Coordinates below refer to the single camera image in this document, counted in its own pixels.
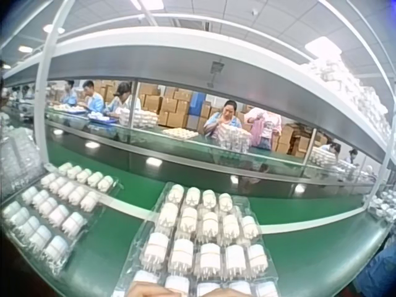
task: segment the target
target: man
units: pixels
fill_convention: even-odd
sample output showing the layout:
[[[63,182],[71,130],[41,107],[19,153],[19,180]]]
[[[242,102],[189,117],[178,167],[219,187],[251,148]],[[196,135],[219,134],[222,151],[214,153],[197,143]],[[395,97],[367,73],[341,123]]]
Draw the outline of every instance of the man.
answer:
[[[68,104],[70,106],[77,105],[77,94],[73,90],[74,80],[67,80],[64,85],[66,94],[61,99],[61,103]]]
[[[85,96],[88,98],[85,99],[85,102],[79,102],[79,105],[89,111],[102,113],[105,102],[103,101],[103,97],[99,93],[95,92],[93,81],[87,80],[84,82],[82,87],[84,88]]]

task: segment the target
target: blue shirt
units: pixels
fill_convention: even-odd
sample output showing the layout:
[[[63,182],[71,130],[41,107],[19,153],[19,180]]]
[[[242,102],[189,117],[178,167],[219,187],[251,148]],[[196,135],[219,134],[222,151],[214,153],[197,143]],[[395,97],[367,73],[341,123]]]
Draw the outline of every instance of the blue shirt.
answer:
[[[215,123],[215,122],[217,121],[217,119],[218,119],[221,115],[222,115],[221,113],[214,113],[214,114],[206,121],[204,127],[206,127],[206,126],[208,126],[208,125],[210,125],[210,124]],[[233,119],[231,120],[231,122],[229,123],[229,125],[230,125],[230,126],[233,126],[233,127],[242,128],[241,121],[240,121],[237,117],[235,117],[235,116],[233,116]],[[212,136],[213,138],[217,138],[217,132],[216,132],[217,128],[218,128],[218,127],[216,127],[214,131],[209,132],[208,134],[206,134],[206,136]]]
[[[365,297],[381,297],[396,283],[396,243],[379,252],[354,280]]]
[[[97,113],[103,112],[103,107],[105,106],[103,97],[97,92],[93,93],[92,97],[88,98],[86,104],[90,111],[96,111]]]
[[[64,104],[68,104],[70,106],[75,106],[77,104],[77,94],[72,89],[72,90],[70,90],[70,93],[66,93],[66,95],[63,96],[61,101]]]

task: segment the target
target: factory worker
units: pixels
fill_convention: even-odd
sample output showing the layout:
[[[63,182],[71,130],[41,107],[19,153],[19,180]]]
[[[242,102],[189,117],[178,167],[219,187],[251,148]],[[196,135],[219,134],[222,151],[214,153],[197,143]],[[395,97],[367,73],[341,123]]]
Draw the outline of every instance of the factory worker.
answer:
[[[321,150],[325,150],[326,152],[333,153],[337,158],[341,152],[341,145],[332,142],[330,144],[325,144],[320,147]]]
[[[350,164],[354,164],[354,161],[357,156],[358,156],[358,150],[354,148],[349,151],[349,157],[346,157],[344,161],[347,161]]]
[[[204,125],[204,133],[206,136],[217,139],[217,130],[220,124],[241,128],[241,121],[234,115],[236,111],[236,102],[228,100],[223,107],[221,113],[214,113]]]
[[[74,80],[67,80],[64,85],[66,94],[61,99],[61,103],[68,104],[70,106],[77,105],[77,94],[73,90]]]
[[[105,101],[99,93],[95,92],[93,81],[87,80],[84,82],[82,87],[84,88],[84,93],[87,98],[85,99],[85,102],[79,102],[78,105],[86,108],[89,111],[102,113]]]
[[[132,95],[131,95],[131,84],[129,82],[121,82],[118,85],[117,92],[114,93],[114,99],[106,107],[105,113],[119,117],[122,108],[129,109],[131,107]],[[135,110],[141,110],[140,99],[136,97]]]
[[[282,131],[280,115],[255,107],[245,114],[244,118],[247,123],[253,124],[252,145],[260,149],[271,150],[272,136],[279,136]]]

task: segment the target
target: woman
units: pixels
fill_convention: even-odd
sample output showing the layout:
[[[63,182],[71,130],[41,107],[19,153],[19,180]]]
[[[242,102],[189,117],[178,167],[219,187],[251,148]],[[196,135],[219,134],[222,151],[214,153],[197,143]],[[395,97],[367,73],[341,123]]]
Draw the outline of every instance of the woman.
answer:
[[[114,93],[114,98],[106,107],[105,113],[109,116],[119,117],[121,108],[130,108],[132,101],[131,85],[129,82],[121,82],[118,85],[117,92]],[[140,100],[136,98],[135,110],[140,110]]]
[[[272,149],[272,136],[280,136],[282,119],[279,114],[253,108],[245,115],[245,120],[252,127],[252,145],[264,150]]]
[[[204,133],[206,136],[217,139],[217,131],[220,124],[226,124],[233,127],[242,128],[241,121],[234,116],[236,112],[236,102],[228,100],[223,107],[221,113],[214,113],[204,125]]]
[[[350,164],[353,164],[354,160],[356,159],[356,157],[358,156],[358,150],[357,149],[352,149],[349,151],[349,157],[346,157],[344,159],[344,161],[347,161]]]

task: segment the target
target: finger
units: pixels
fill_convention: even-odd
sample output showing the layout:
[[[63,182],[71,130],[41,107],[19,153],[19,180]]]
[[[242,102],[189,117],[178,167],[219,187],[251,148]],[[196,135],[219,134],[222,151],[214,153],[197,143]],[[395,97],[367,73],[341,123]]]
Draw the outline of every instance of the finger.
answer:
[[[163,288],[162,286],[158,286],[153,283],[145,283],[145,282],[134,282],[131,286],[131,289],[128,292],[127,297],[136,297],[136,296],[156,296],[160,294],[169,294],[172,293],[170,290]]]

